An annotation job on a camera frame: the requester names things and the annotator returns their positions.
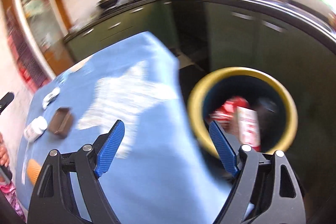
hand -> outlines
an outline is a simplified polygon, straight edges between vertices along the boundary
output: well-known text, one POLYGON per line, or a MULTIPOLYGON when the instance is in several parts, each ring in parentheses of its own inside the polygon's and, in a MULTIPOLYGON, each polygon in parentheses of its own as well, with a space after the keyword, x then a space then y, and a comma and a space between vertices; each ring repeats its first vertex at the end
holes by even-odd
POLYGON ((7 167, 9 165, 9 155, 4 145, 0 146, 0 165, 7 167))

pot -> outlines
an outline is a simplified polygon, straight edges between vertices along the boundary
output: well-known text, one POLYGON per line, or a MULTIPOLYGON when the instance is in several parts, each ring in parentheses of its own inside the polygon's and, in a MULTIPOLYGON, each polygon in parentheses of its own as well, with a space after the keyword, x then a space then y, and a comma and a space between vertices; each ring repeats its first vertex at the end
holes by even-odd
POLYGON ((97 5, 103 10, 110 8, 118 3, 118 0, 100 0, 97 5))

person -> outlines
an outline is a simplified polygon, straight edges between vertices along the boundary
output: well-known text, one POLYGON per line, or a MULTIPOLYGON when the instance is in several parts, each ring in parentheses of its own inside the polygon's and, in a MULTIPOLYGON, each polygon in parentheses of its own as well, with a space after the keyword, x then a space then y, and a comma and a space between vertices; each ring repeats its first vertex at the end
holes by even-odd
MULTIPOLYGON (((9 168, 9 154, 1 133, 0 133, 0 165, 9 168)), ((5 182, 5 179, 2 176, 0 176, 0 190, 6 197, 10 205, 13 207, 13 209, 16 211, 16 213, 21 217, 21 219, 23 221, 26 221, 25 214, 16 196, 16 187, 14 183, 11 181, 10 183, 7 184, 5 182)))

stove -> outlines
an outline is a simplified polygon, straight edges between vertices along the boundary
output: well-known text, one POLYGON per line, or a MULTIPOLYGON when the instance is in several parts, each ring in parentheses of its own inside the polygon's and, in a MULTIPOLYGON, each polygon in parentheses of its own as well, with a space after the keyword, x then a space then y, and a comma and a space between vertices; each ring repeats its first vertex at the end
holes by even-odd
POLYGON ((118 2, 116 5, 103 10, 100 13, 98 19, 101 19, 101 18, 103 18, 107 15, 110 15, 111 13, 114 13, 116 10, 118 10, 122 7, 126 7, 127 5, 130 5, 130 4, 139 2, 139 1, 142 1, 142 0, 120 0, 120 2, 118 2))

sponge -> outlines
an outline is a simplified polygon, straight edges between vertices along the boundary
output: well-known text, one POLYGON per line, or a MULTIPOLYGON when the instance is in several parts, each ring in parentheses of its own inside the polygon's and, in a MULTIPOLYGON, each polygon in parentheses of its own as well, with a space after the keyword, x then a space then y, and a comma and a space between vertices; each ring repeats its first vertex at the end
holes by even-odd
POLYGON ((41 172, 41 165, 37 163, 36 160, 30 159, 27 165, 27 176, 30 179, 31 183, 35 185, 37 178, 41 172))

